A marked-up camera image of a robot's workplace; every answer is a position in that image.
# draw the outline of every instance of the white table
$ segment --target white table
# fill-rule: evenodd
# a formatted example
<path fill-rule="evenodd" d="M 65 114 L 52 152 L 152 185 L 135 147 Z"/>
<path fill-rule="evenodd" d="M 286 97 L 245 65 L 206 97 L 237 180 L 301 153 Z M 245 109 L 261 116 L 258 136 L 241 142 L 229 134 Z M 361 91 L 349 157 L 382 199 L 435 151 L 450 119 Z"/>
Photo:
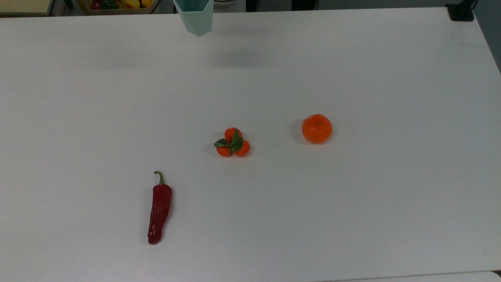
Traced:
<path fill-rule="evenodd" d="M 0 35 L 1 281 L 501 269 L 501 76 L 477 22 L 215 14 L 197 38 L 178 15 L 102 16 Z M 325 145 L 301 136 L 314 113 Z M 216 154 L 230 126 L 249 157 Z M 155 170 L 174 206 L 151 246 Z"/>
<path fill-rule="evenodd" d="M 453 273 L 440 275 L 407 276 L 350 280 L 351 282 L 500 282 L 501 278 L 493 272 Z"/>

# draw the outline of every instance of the red chili pepper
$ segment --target red chili pepper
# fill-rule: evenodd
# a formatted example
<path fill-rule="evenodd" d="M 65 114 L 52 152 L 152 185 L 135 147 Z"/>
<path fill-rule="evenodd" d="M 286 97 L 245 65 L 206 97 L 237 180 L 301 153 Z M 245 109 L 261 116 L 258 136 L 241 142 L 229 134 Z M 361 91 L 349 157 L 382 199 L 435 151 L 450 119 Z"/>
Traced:
<path fill-rule="evenodd" d="M 172 189 L 163 182 L 163 175 L 160 176 L 160 183 L 153 187 L 153 204 L 151 205 L 150 227 L 148 228 L 148 243 L 154 245 L 162 238 L 162 228 L 167 220 L 172 199 Z"/>

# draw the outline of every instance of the small orange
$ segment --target small orange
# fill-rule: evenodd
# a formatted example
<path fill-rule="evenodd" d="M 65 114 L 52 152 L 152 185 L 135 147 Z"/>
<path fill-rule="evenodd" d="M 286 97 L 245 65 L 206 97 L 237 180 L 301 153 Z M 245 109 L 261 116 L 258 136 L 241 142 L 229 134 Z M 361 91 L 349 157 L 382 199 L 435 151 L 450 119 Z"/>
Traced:
<path fill-rule="evenodd" d="M 251 145 L 247 140 L 243 141 L 242 148 L 238 151 L 234 151 L 233 153 L 241 158 L 245 157 L 249 150 L 251 149 Z"/>
<path fill-rule="evenodd" d="M 216 151 L 225 158 L 231 155 L 231 149 L 229 147 L 216 147 Z"/>
<path fill-rule="evenodd" d="M 327 141 L 332 134 L 332 124 L 321 114 L 314 114 L 303 121 L 303 135 L 311 143 L 319 144 Z"/>
<path fill-rule="evenodd" d="M 237 129 L 235 127 L 230 127 L 226 129 L 226 131 L 224 132 L 224 138 L 226 139 L 226 141 L 228 141 L 228 144 L 231 143 L 231 141 L 233 140 L 233 136 L 235 135 L 235 129 L 238 130 L 238 137 L 242 137 L 242 132 L 240 131 L 240 129 Z"/>

